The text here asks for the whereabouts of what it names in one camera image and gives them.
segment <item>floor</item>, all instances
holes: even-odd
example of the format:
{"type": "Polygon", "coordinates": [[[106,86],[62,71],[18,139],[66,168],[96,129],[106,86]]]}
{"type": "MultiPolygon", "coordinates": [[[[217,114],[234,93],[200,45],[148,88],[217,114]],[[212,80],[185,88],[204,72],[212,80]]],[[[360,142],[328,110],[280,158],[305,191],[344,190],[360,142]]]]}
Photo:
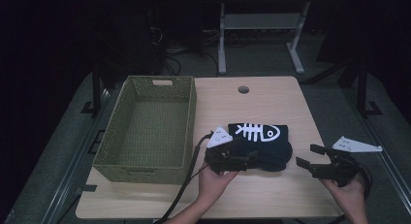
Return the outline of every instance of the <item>floor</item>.
{"type": "MultiPolygon", "coordinates": [[[[211,41],[212,34],[207,33],[211,41]]],[[[228,72],[224,77],[292,76],[304,81],[332,66],[316,62],[324,38],[321,34],[306,33],[300,38],[297,51],[305,69],[304,75],[298,75],[294,70],[285,46],[291,41],[293,32],[248,31],[231,34],[231,44],[226,48],[228,72]]],[[[179,50],[180,47],[175,47],[170,52],[179,50]]],[[[168,76],[170,68],[176,72],[179,63],[180,76],[215,77],[217,45],[207,45],[205,52],[203,55],[192,52],[173,55],[173,60],[167,60],[169,69],[165,67],[162,75],[168,76]]],[[[404,205],[411,198],[408,188],[411,184],[408,171],[411,168],[411,127],[390,101],[383,85],[372,75],[368,76],[366,100],[374,101],[382,114],[362,118],[355,109],[356,85],[340,88],[336,83],[339,75],[340,72],[337,72],[315,84],[300,86],[323,142],[331,145],[344,136],[367,144],[382,145],[384,154],[355,154],[360,162],[371,169],[374,178],[371,195],[367,199],[370,223],[411,223],[411,210],[404,205]]],[[[81,220],[75,215],[78,197],[84,189],[95,156],[88,151],[98,147],[93,141],[96,136],[99,138],[99,131],[107,126],[120,86],[102,95],[103,108],[96,118],[91,118],[91,114],[81,113],[84,104],[92,101],[91,76],[84,80],[21,192],[8,224],[152,223],[152,220],[81,220]]],[[[286,224],[329,223],[333,217],[282,221],[286,224]]]]}

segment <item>hand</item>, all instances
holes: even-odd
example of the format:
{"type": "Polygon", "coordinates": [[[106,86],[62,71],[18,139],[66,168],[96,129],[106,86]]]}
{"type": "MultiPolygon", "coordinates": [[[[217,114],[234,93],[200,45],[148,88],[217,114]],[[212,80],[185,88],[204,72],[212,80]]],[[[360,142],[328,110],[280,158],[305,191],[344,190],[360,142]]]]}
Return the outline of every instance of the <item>hand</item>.
{"type": "Polygon", "coordinates": [[[352,223],[368,223],[365,212],[364,181],[360,174],[344,187],[338,187],[336,181],[329,179],[320,179],[320,181],[329,189],[338,206],[352,223]]]}
{"type": "Polygon", "coordinates": [[[227,185],[238,175],[238,172],[216,174],[206,162],[203,163],[199,178],[199,195],[196,202],[212,206],[224,193],[227,185]]]}

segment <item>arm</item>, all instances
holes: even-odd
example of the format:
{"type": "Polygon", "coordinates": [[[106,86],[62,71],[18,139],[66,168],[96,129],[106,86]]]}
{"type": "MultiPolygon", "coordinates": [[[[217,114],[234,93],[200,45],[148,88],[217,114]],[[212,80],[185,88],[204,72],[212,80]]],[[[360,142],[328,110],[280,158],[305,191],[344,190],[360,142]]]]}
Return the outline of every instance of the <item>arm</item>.
{"type": "Polygon", "coordinates": [[[209,208],[224,193],[227,185],[238,175],[238,172],[229,172],[227,174],[217,175],[206,164],[199,175],[199,195],[190,206],[182,212],[169,219],[167,224],[189,224],[196,223],[209,208]]]}
{"type": "Polygon", "coordinates": [[[363,179],[357,174],[353,180],[344,187],[338,187],[335,181],[320,179],[331,192],[336,203],[353,224],[368,224],[365,211],[363,179]]]}

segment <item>dark background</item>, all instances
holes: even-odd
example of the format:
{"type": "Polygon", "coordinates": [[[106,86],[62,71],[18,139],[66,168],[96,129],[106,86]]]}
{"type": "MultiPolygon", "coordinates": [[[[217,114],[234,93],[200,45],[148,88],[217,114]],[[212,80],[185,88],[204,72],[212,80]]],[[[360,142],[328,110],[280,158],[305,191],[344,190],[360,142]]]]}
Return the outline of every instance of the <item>dark background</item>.
{"type": "MultiPolygon", "coordinates": [[[[151,43],[149,26],[161,27],[167,37],[198,52],[202,30],[218,27],[218,3],[164,2],[154,13],[150,5],[0,0],[0,220],[93,68],[99,68],[105,87],[130,74],[157,75],[162,50],[151,43]]],[[[318,0],[312,2],[304,26],[305,32],[327,32],[318,60],[338,63],[354,56],[364,61],[409,122],[410,7],[410,0],[318,0]]]]}

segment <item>white fish skeleton print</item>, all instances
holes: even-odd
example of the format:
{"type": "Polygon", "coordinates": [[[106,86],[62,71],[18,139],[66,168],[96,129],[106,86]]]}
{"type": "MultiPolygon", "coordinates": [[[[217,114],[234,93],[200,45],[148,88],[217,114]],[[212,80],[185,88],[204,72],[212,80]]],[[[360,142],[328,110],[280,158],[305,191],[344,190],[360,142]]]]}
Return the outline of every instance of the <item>white fish skeleton print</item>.
{"type": "Polygon", "coordinates": [[[260,137],[261,142],[271,142],[280,136],[280,130],[274,125],[249,124],[237,125],[236,135],[241,133],[244,138],[248,135],[248,141],[257,142],[260,137]]]}

